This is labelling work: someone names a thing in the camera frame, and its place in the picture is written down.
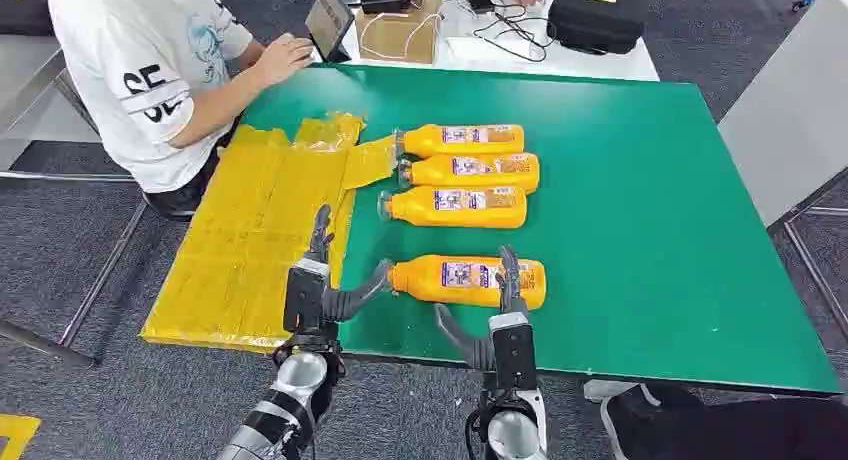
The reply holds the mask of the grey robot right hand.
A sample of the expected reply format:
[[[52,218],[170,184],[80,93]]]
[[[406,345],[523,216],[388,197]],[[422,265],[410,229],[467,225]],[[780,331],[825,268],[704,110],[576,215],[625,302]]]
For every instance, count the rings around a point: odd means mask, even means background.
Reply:
[[[496,273],[499,285],[499,316],[520,313],[527,319],[528,308],[520,292],[520,274],[518,258],[514,249],[502,245],[498,249],[503,273]],[[464,362],[472,369],[479,371],[494,371],[496,369],[495,345],[493,333],[488,331],[485,336],[473,336],[467,333],[455,320],[446,305],[433,306],[435,322],[438,329],[448,341],[459,351]]]

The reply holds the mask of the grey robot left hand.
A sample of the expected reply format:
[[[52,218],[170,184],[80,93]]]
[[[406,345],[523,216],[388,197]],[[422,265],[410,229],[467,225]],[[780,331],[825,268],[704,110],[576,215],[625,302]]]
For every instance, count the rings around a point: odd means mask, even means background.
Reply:
[[[322,205],[316,213],[310,237],[309,249],[303,259],[309,260],[318,267],[319,276],[323,280],[324,290],[320,300],[323,318],[332,322],[345,322],[378,293],[390,289],[389,272],[394,266],[391,260],[381,260],[372,275],[358,287],[352,290],[341,290],[331,286],[329,270],[329,247],[334,238],[327,233],[331,208]]]

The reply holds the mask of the person's right hand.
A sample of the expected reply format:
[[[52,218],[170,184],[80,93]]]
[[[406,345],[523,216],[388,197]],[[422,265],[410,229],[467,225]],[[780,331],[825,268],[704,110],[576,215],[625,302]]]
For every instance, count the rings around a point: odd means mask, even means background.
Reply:
[[[314,44],[308,38],[285,33],[271,42],[251,68],[265,87],[279,84],[312,63]]]

